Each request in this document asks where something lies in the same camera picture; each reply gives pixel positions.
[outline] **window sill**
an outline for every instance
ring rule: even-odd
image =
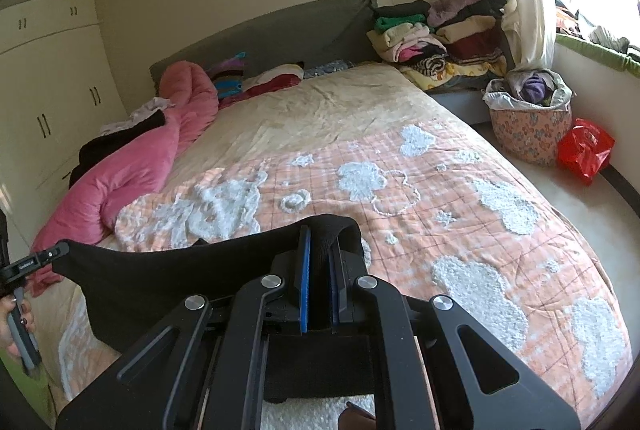
[[[562,35],[561,33],[556,35],[556,43],[590,58],[594,62],[598,62],[616,71],[627,71],[636,78],[640,78],[640,64],[631,57],[618,51],[604,48],[603,46],[594,44],[588,40],[583,40],[577,36]]]

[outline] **green cloth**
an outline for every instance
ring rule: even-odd
[[[24,399],[31,405],[32,409],[51,428],[56,421],[56,409],[49,391],[49,380],[42,365],[38,379],[28,377],[22,370],[22,364],[14,360],[5,350],[0,350],[0,360],[4,363],[4,368],[9,372],[9,376],[14,380]]]
[[[631,57],[618,51],[604,48],[604,46],[600,46],[599,44],[593,44],[577,36],[562,35],[561,33],[556,35],[556,43],[580,53],[582,56],[590,58],[599,64],[606,65],[616,71],[628,71],[636,78],[640,78],[640,64]]]
[[[423,14],[416,14],[414,16],[406,16],[406,17],[378,17],[373,29],[376,30],[377,33],[382,35],[389,28],[397,26],[398,24],[404,24],[405,22],[410,22],[415,24],[416,22],[425,22],[427,18]]]

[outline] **beige bed sheet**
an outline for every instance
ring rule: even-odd
[[[475,131],[418,90],[398,71],[386,65],[371,64],[304,81],[295,88],[224,109],[215,123],[176,161],[164,191],[170,191],[214,167],[236,164],[235,168],[238,169],[242,168],[238,163],[274,157],[279,153],[313,151],[334,141],[350,141],[369,134],[398,131],[408,123],[415,123],[417,119],[431,125],[438,122],[452,125],[473,146],[480,147],[485,156],[499,161],[499,166],[513,176],[513,182],[533,188]],[[113,238],[109,238],[101,245],[114,244]],[[587,254],[592,254],[586,242],[584,244]],[[610,289],[604,272],[602,286]],[[613,295],[610,297],[618,315],[617,303]],[[58,343],[68,325],[78,322],[76,311],[79,298],[79,288],[65,280],[34,301],[39,327],[38,339],[54,391],[63,388],[64,375],[60,374]],[[89,369],[97,366],[97,363],[110,363],[114,357],[110,349],[97,347],[95,352],[86,364]],[[629,365],[622,363],[620,371],[625,371]],[[94,370],[90,375],[99,372],[100,370]],[[65,397],[60,391],[56,394],[56,401],[59,401],[58,406],[61,408]],[[591,404],[590,410],[586,411],[590,413],[583,415],[583,421],[585,418],[593,418],[594,408],[594,404]]]

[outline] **gray headboard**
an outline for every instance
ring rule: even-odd
[[[153,64],[156,92],[173,62],[188,60],[207,69],[240,51],[246,51],[246,77],[292,62],[304,61],[309,69],[340,58],[378,60],[366,36],[376,6],[376,0],[319,0],[246,20]]]

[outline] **metal bolt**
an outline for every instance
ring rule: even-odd
[[[378,285],[378,281],[370,275],[364,275],[358,279],[358,285],[363,289],[373,289]]]
[[[184,301],[184,306],[189,311],[197,311],[198,309],[202,309],[204,307],[204,304],[204,298],[200,295],[191,295],[187,300]]]
[[[278,287],[282,284],[282,279],[277,275],[265,275],[262,277],[262,280],[260,280],[260,283],[269,289],[273,289],[274,287]]]
[[[448,311],[453,307],[453,301],[446,295],[438,295],[433,299],[433,306],[441,311]]]

